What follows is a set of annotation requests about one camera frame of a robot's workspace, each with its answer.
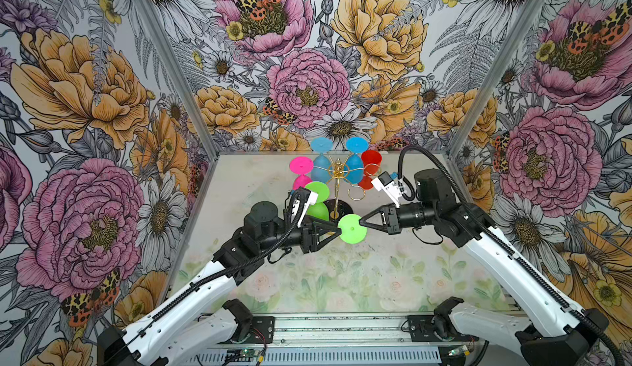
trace orange flower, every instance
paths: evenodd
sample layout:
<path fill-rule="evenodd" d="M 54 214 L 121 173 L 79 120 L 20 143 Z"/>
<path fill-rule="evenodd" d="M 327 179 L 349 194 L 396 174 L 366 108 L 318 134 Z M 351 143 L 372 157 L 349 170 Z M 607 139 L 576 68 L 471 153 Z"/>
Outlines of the orange flower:
<path fill-rule="evenodd" d="M 439 100 L 441 109 L 436 109 L 428 114 L 428 130 L 439 131 L 441 134 L 448 133 L 451 129 L 460 126 L 470 109 L 474 98 L 478 93 L 478 88 L 471 89 L 465 93 L 457 92 L 449 94 Z M 478 117 L 474 128 L 470 131 L 469 138 L 477 147 L 483 148 L 496 133 L 496 109 L 498 99 L 492 96 L 485 109 Z"/>
<path fill-rule="evenodd" d="M 175 126 L 178 125 L 174 124 L 167 110 L 161 109 L 158 119 L 151 123 L 152 130 L 144 128 L 138 133 L 130 161 L 132 172 L 142 180 L 152 176 L 162 180 L 169 171 L 186 195 L 189 192 L 189 159 L 184 150 L 185 139 Z"/>
<path fill-rule="evenodd" d="M 571 267 L 563 283 L 549 280 L 584 308 L 596 308 L 610 325 L 607 335 L 617 345 L 632 338 L 632 237 L 603 212 L 573 213 L 569 230 L 573 251 L 559 255 Z"/>
<path fill-rule="evenodd" d="M 261 141 L 259 150 L 311 152 L 312 148 L 310 147 L 310 143 L 299 133 L 289 132 L 281 127 L 272 133 L 269 140 L 263 139 Z"/>
<path fill-rule="evenodd" d="M 92 364 L 92 345 L 75 339 L 70 345 L 65 339 L 55 339 L 42 352 L 23 366 L 89 366 Z"/>
<path fill-rule="evenodd" d="M 410 8 L 410 0 L 340 0 L 331 27 L 344 38 L 339 46 L 357 47 L 360 74 L 397 80 L 407 67 L 419 63 L 428 32 L 423 15 L 396 30 L 384 30 L 402 15 L 410 16 Z"/>
<path fill-rule="evenodd" d="M 135 323 L 154 311 L 161 303 L 160 295 L 166 284 L 167 273 L 164 271 L 150 271 L 141 275 L 115 307 L 115 315 L 121 319 L 117 326 Z"/>
<path fill-rule="evenodd" d="M 371 81 L 360 82 L 353 91 L 353 96 L 360 105 L 370 108 L 366 117 L 376 117 L 377 126 L 371 134 L 371 144 L 384 139 L 390 139 L 395 133 L 404 128 L 404 121 L 410 123 L 415 118 L 415 102 L 422 87 L 421 84 L 406 85 L 406 82 L 391 82 L 382 77 Z"/>
<path fill-rule="evenodd" d="M 215 129 L 221 129 L 237 135 L 259 125 L 257 106 L 233 89 L 202 88 L 194 95 L 194 100 L 211 134 Z M 197 134 L 190 118 L 186 125 L 191 133 Z"/>
<path fill-rule="evenodd" d="M 494 203 L 494 183 L 492 183 L 492 168 L 482 163 L 474 165 L 472 162 L 463 169 L 463 180 L 468 187 L 474 204 L 489 214 Z"/>
<path fill-rule="evenodd" d="M 96 104 L 92 59 L 97 47 L 90 45 L 88 37 L 75 36 L 71 42 L 62 33 L 37 29 L 35 40 L 23 33 L 21 43 L 38 65 L 14 64 L 11 85 L 37 129 L 74 130 L 67 141 L 75 142 L 88 126 L 99 128 L 112 137 L 116 149 L 123 149 L 134 132 L 149 124 L 145 87 L 122 53 L 109 48 Z"/>

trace green disc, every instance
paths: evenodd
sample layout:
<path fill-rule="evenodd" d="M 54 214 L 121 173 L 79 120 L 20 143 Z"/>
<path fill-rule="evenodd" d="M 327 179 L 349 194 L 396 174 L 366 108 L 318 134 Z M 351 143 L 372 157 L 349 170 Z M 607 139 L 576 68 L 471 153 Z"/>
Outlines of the green disc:
<path fill-rule="evenodd" d="M 309 207 L 307 207 L 307 212 L 305 214 L 323 221 L 329 220 L 329 210 L 327 209 L 327 205 L 325 205 L 324 203 L 316 203 L 314 205 L 310 205 Z"/>
<path fill-rule="evenodd" d="M 316 203 L 322 203 L 327 200 L 329 197 L 329 188 L 326 184 L 318 181 L 312 181 L 305 185 L 305 189 L 309 189 L 312 192 L 316 192 L 318 194 L 318 198 L 316 199 Z"/>
<path fill-rule="evenodd" d="M 360 216 L 358 214 L 348 214 L 340 218 L 338 227 L 342 229 L 340 238 L 345 243 L 357 244 L 367 236 L 367 228 L 359 225 Z"/>

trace floral tabletop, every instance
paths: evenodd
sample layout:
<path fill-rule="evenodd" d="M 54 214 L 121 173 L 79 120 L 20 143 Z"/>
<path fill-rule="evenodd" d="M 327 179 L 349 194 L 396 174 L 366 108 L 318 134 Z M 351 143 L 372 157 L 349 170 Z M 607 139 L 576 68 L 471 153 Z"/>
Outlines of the floral tabletop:
<path fill-rule="evenodd" d="M 281 211 L 295 177 L 288 169 L 294 157 L 220 157 L 172 291 L 185 285 L 213 258 L 234 229 L 243 224 L 253 204 L 269 200 Z M 381 168 L 395 170 L 397 158 L 397 154 L 383 155 Z M 431 166 L 427 158 L 409 154 L 405 175 L 412 177 Z M 353 201 L 347 195 L 348 187 L 341 185 L 341 198 L 359 215 L 390 203 L 375 190 L 368 191 L 364 200 Z M 351 195 L 357 198 L 354 191 Z M 422 228 L 417 235 L 437 241 L 432 228 Z M 453 295 L 483 308 L 508 309 L 500 285 L 449 240 L 432 246 L 421 243 L 409 229 L 396 236 L 369 229 L 359 244 L 336 240 L 306 255 L 295 249 L 281 262 L 260 267 L 229 297 L 240 299 L 259 313 L 406 312 L 432 310 Z"/>

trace pink peony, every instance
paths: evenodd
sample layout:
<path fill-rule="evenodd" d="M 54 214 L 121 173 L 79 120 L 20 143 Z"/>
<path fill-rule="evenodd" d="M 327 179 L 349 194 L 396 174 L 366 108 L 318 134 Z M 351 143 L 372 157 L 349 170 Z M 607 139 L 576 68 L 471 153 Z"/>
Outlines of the pink peony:
<path fill-rule="evenodd" d="M 601 4 L 593 8 L 588 1 L 569 1 L 549 22 L 549 30 L 541 33 L 538 61 L 523 78 L 524 86 L 558 104 L 573 104 L 587 111 L 601 106 L 630 84 L 632 30 L 610 46 L 591 42 L 579 54 L 572 54 L 567 48 L 571 42 L 567 37 L 569 24 L 583 21 L 594 25 L 614 8 L 602 10 Z M 627 23 L 632 25 L 632 18 Z"/>
<path fill-rule="evenodd" d="M 32 187 L 27 167 L 11 149 L 0 145 L 0 251 L 11 241 L 20 220 L 20 204 Z"/>
<path fill-rule="evenodd" d="M 231 22 L 244 23 L 241 25 L 244 27 L 243 37 L 235 40 L 235 43 L 246 58 L 265 60 L 270 56 L 281 56 L 293 48 L 304 46 L 310 39 L 313 19 L 310 0 L 281 0 L 279 7 L 274 10 L 277 13 L 271 16 L 276 19 L 274 22 L 269 22 L 269 19 L 250 21 L 245 15 L 243 19 L 241 11 L 235 5 L 236 1 L 215 0 L 217 4 L 215 11 L 219 13 L 216 19 L 221 27 L 227 27 Z M 256 22 L 257 30 L 253 29 L 249 32 L 247 22 Z M 266 28 L 271 31 L 259 34 Z"/>
<path fill-rule="evenodd" d="M 24 208 L 29 248 L 18 260 L 18 282 L 63 300 L 88 293 L 115 269 L 126 279 L 140 258 L 134 243 L 143 203 L 136 179 L 107 159 L 53 174 Z"/>
<path fill-rule="evenodd" d="M 602 161 L 594 141 L 588 118 L 571 108 L 528 109 L 510 131 L 502 191 L 541 205 L 546 216 L 570 214 L 599 181 Z"/>
<path fill-rule="evenodd" d="M 314 119 L 349 104 L 347 71 L 337 60 L 313 49 L 290 52 L 280 66 L 272 66 L 267 77 L 270 97 L 280 109 L 296 115 L 297 127 L 310 128 Z"/>

